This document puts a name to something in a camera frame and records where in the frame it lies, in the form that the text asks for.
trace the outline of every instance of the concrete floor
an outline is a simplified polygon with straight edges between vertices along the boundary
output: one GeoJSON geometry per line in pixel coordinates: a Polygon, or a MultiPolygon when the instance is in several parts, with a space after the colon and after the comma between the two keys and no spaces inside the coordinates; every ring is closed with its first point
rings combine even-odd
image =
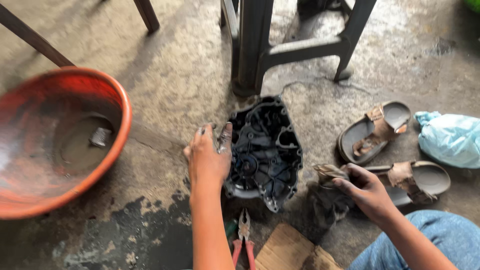
{"type": "MultiPolygon", "coordinates": [[[[149,37],[132,0],[2,4],[76,65],[117,78],[131,99],[134,123],[119,160],[86,194],[44,216],[0,221],[0,268],[127,270],[133,262],[143,270],[190,268],[189,182],[181,149],[199,125],[222,123],[244,104],[229,89],[230,44],[217,24],[218,0],[152,0],[161,28],[149,37]]],[[[295,12],[295,0],[275,2],[273,44],[293,39],[295,12]]],[[[339,14],[327,12],[296,38],[332,36],[341,26],[339,14]]],[[[4,27],[0,36],[0,93],[56,68],[4,27]]],[[[286,221],[347,267],[380,231],[358,210],[329,231],[315,229],[304,201],[306,184],[315,181],[310,165],[343,163],[336,137],[380,101],[397,99],[413,112],[480,117],[479,37],[480,17],[461,0],[381,0],[354,52],[348,81],[331,81],[336,57],[271,69],[262,94],[283,93],[304,149],[299,192],[280,214],[258,208],[258,201],[225,200],[225,219],[250,206],[256,253],[286,221]]],[[[369,165],[428,160],[418,147],[419,131],[411,121],[407,133],[369,165]]],[[[450,190],[423,208],[480,225],[480,171],[445,168],[450,190]]]]}

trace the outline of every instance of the red-handled pliers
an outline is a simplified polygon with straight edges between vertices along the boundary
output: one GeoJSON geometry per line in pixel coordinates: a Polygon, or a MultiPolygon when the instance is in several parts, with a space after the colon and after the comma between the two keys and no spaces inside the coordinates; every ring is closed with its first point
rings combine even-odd
{"type": "Polygon", "coordinates": [[[255,270],[255,258],[253,257],[253,246],[255,245],[252,241],[248,240],[250,236],[250,216],[248,215],[248,211],[244,208],[241,211],[239,217],[239,238],[233,241],[233,266],[237,266],[237,261],[239,259],[240,251],[241,251],[241,244],[243,239],[245,238],[245,246],[247,248],[247,255],[248,255],[248,263],[250,265],[250,270],[255,270]]]}

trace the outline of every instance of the light blue plastic bag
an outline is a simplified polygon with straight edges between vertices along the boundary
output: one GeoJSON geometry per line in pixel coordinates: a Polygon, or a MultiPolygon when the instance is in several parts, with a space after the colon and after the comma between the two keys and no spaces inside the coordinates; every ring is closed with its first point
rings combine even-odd
{"type": "Polygon", "coordinates": [[[451,166],[480,168],[480,119],[437,111],[419,111],[414,117],[422,126],[423,152],[451,166]]]}

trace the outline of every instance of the sandal strap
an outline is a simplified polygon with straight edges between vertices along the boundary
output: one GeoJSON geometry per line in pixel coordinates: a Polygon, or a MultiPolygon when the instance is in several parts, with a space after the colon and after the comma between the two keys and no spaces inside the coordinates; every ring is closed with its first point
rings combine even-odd
{"type": "Polygon", "coordinates": [[[437,200],[435,195],[420,189],[413,178],[412,164],[416,161],[405,161],[393,163],[392,168],[386,175],[390,184],[405,190],[414,204],[430,204],[437,200]]]}
{"type": "Polygon", "coordinates": [[[401,133],[407,130],[407,124],[403,124],[400,128],[394,129],[385,121],[384,107],[382,104],[375,106],[367,112],[365,116],[373,122],[375,128],[367,137],[353,144],[353,153],[358,157],[370,152],[375,146],[382,142],[396,139],[401,133]]]}

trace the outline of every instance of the hand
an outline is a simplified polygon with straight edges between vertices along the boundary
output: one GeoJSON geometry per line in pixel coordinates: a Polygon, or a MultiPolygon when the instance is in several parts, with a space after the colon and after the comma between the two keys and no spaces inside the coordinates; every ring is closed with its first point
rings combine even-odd
{"type": "Polygon", "coordinates": [[[223,181],[228,177],[232,163],[232,123],[225,124],[219,138],[218,149],[213,144],[215,124],[208,123],[199,128],[183,150],[188,160],[190,176],[190,204],[198,200],[218,198],[223,181]]]}
{"type": "Polygon", "coordinates": [[[352,163],[340,169],[349,174],[353,183],[334,178],[332,181],[335,186],[350,196],[365,215],[382,230],[395,215],[401,215],[375,174],[352,163]]]}

